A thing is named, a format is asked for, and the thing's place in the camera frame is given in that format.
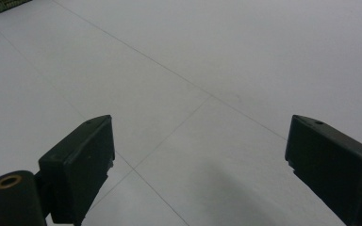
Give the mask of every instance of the white tiled floor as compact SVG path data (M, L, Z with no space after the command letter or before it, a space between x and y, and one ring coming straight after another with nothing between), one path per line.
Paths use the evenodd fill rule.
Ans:
M104 114L117 158L84 225L343 225L284 152L292 114L362 142L362 1L34 0L0 14L0 174L38 171Z

